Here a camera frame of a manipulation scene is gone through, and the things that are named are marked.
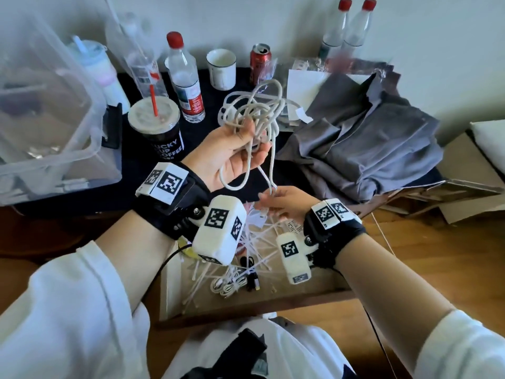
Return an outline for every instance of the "white shirt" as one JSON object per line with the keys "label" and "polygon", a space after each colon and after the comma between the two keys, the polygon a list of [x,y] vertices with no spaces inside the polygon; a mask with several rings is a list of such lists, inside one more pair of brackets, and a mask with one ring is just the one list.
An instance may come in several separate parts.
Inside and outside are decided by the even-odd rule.
{"label": "white shirt", "polygon": [[[268,319],[227,322],[188,339],[164,378],[212,367],[249,328],[263,337],[266,362],[253,371],[268,378],[342,378],[350,367],[338,346],[314,326],[283,327]],[[149,317],[131,314],[109,259],[90,242],[39,268],[28,290],[0,316],[0,377],[147,378]],[[415,379],[505,377],[505,340],[461,311],[447,315],[421,350]]]}

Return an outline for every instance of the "white pillow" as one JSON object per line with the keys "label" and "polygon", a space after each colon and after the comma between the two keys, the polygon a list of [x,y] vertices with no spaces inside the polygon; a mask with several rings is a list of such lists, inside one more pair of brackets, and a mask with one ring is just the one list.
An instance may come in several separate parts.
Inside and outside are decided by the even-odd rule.
{"label": "white pillow", "polygon": [[477,145],[493,165],[505,174],[505,120],[470,124]]}

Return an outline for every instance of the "wall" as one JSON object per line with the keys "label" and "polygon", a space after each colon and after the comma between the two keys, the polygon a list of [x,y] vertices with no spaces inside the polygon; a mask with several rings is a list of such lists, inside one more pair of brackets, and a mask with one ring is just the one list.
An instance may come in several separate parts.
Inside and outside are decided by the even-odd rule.
{"label": "wall", "polygon": [[[165,34],[182,33],[205,67],[212,48],[233,50],[247,66],[254,43],[274,55],[314,56],[325,23],[338,0],[112,0],[118,12],[150,17],[155,42],[167,50]],[[351,14],[363,0],[353,0]],[[66,39],[70,33],[103,40],[103,0],[8,0],[0,24],[12,10],[30,5]],[[363,56],[386,59],[402,74],[400,93],[440,118],[440,138],[473,120],[503,118],[505,108],[505,0],[378,0]]]}

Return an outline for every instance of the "person's left hand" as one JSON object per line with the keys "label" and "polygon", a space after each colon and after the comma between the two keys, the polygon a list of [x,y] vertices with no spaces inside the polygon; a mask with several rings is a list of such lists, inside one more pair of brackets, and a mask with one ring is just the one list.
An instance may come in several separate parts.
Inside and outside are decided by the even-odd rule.
{"label": "person's left hand", "polygon": [[[202,178],[210,191],[221,189],[219,169],[223,168],[223,177],[230,183],[248,167],[248,153],[245,150],[237,152],[254,137],[255,125],[251,119],[244,120],[244,126],[233,133],[233,127],[224,125],[211,131],[205,140],[182,163],[189,167],[198,177]],[[251,170],[261,165],[267,158],[271,143],[262,143],[257,152],[252,154]]]}

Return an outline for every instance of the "white mug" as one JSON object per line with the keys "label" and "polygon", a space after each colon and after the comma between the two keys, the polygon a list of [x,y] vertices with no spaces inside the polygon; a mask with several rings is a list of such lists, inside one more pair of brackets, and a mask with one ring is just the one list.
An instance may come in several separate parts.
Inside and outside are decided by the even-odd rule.
{"label": "white mug", "polygon": [[235,86],[237,57],[226,49],[215,49],[207,53],[207,64],[211,85],[217,90],[230,90]]}

